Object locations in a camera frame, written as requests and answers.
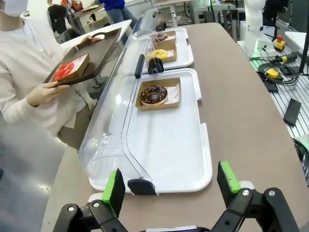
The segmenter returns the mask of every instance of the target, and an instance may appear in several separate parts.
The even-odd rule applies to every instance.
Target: dark serving tray
[[[97,41],[96,43],[85,42],[73,47],[64,58],[56,65],[54,70],[49,74],[44,83],[51,81],[57,69],[61,64],[68,63],[70,60],[76,59],[89,53],[90,62],[87,65],[84,74],[78,78],[69,80],[59,80],[56,86],[61,85],[75,85],[77,83],[90,80],[100,74],[106,61],[111,57],[117,40],[119,38],[121,29],[112,30],[110,32],[100,32],[92,36],[92,38],[98,35],[104,35],[104,39]]]

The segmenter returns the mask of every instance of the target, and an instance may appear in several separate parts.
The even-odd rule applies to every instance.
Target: white sweatshirt
[[[75,122],[77,92],[89,107],[92,107],[93,100],[84,86],[77,84],[61,94],[53,104],[34,108],[27,103],[25,97],[45,81],[62,60],[65,51],[60,48],[47,24],[30,18],[25,20],[39,34],[44,51],[9,33],[0,36],[0,111],[7,123],[34,118],[56,136],[66,123]]]

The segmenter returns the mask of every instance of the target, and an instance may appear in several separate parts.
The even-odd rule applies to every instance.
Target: person's right hand
[[[65,85],[53,87],[56,84],[57,82],[51,82],[35,87],[34,90],[26,96],[28,104],[32,107],[38,107],[41,104],[49,104],[56,99],[61,92],[70,88],[70,86]]]

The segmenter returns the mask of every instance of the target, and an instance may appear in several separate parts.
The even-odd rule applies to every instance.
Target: blue jeans
[[[111,9],[106,12],[109,18],[111,19],[111,23],[120,23],[125,20],[131,19],[132,22],[131,22],[130,27],[132,28],[132,30],[135,24],[137,23],[137,19],[133,16],[133,14],[126,7],[124,7],[123,9]],[[121,40],[123,44],[125,45],[128,40],[128,36],[126,33],[123,35]]]

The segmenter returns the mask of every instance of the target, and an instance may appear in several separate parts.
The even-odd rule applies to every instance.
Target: cardboard box
[[[159,42],[155,42],[154,43],[159,46],[161,44],[166,44],[166,43],[174,43],[176,44],[176,32],[174,30],[172,31],[163,31],[162,33],[164,34],[167,34],[168,37],[165,39],[165,40],[162,40],[162,41],[159,41]]]
[[[51,78],[51,81],[58,81],[58,82],[61,82],[61,81],[65,81],[65,80],[68,80],[68,79],[75,79],[75,78],[79,78],[81,77],[83,74],[84,74],[84,71],[87,67],[87,65],[89,64],[90,62],[90,55],[89,53],[83,55],[83,56],[80,56],[80,57],[75,57],[75,58],[72,58],[71,60],[69,61],[66,61],[65,63],[61,63],[59,65],[59,68],[64,65],[64,64],[69,64],[69,63],[73,63],[74,64],[74,68],[73,70],[68,74],[66,75],[65,77],[59,79],[59,80],[55,80],[55,75],[57,73],[57,71],[55,72],[53,78]]]
[[[163,49],[165,51],[168,52],[168,57],[166,58],[162,58],[162,63],[168,63],[168,62],[173,62],[177,60],[177,48],[176,48],[176,44],[173,41],[166,41],[165,43],[161,43],[161,44],[154,44],[154,48],[148,50],[148,53],[146,54],[146,59],[147,61],[149,61],[148,59],[148,55],[151,54],[154,49],[158,50],[158,49]]]
[[[161,85],[167,88],[168,99],[162,105],[143,105],[143,103],[140,101],[140,94],[145,87],[153,84]],[[140,89],[138,91],[137,99],[135,102],[135,107],[138,108],[140,111],[174,109],[178,108],[180,100],[181,100],[181,83],[179,77],[145,81],[142,82],[140,85]]]

